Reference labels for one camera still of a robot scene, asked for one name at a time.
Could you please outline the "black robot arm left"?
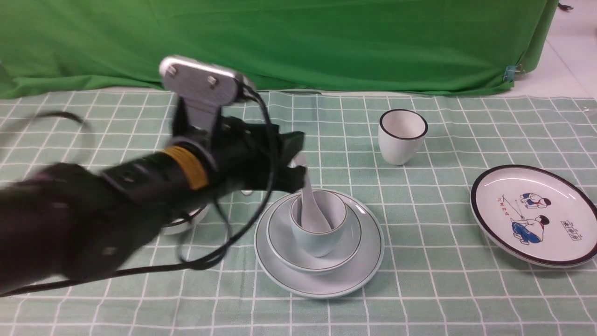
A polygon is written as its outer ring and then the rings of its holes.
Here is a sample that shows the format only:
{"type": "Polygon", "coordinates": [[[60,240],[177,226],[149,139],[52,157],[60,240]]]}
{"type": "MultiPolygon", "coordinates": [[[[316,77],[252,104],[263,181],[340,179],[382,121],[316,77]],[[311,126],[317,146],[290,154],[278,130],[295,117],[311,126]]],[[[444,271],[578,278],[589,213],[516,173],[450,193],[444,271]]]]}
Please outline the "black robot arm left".
{"type": "Polygon", "coordinates": [[[206,270],[264,212],[273,191],[303,187],[306,169],[290,167],[304,132],[225,117],[215,135],[173,121],[167,147],[94,174],[60,162],[1,190],[1,296],[72,287],[113,277],[206,270]],[[178,264],[122,269],[162,228],[212,203],[226,242],[178,264]]]}

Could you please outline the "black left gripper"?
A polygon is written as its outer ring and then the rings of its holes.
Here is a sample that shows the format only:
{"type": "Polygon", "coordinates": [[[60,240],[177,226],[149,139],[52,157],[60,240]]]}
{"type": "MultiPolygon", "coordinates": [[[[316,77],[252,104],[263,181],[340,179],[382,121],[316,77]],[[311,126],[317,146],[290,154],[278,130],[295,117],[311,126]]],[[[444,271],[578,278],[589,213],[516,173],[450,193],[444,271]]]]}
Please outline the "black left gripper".
{"type": "MultiPolygon", "coordinates": [[[[215,161],[215,178],[209,188],[218,196],[241,190],[265,191],[270,179],[271,144],[266,124],[246,123],[236,117],[227,117],[229,128],[211,140],[205,131],[200,132],[200,145],[215,161]]],[[[304,132],[279,133],[279,161],[292,161],[303,151],[304,132]]],[[[273,191],[296,193],[305,184],[307,168],[304,166],[279,167],[273,191]]]]}

